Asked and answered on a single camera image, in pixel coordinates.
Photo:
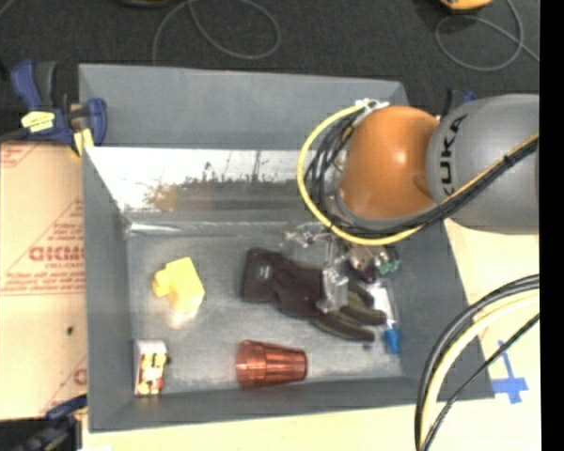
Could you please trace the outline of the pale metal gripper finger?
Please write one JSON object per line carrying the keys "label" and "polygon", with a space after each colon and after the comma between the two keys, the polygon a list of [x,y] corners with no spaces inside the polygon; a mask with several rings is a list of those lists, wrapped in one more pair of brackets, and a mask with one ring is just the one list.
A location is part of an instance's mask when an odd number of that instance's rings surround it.
{"label": "pale metal gripper finger", "polygon": [[335,312],[349,303],[349,276],[343,254],[329,257],[321,269],[321,295],[316,301],[322,312]]}
{"label": "pale metal gripper finger", "polygon": [[283,249],[306,250],[314,246],[328,245],[333,242],[332,234],[320,225],[300,225],[284,233]]}

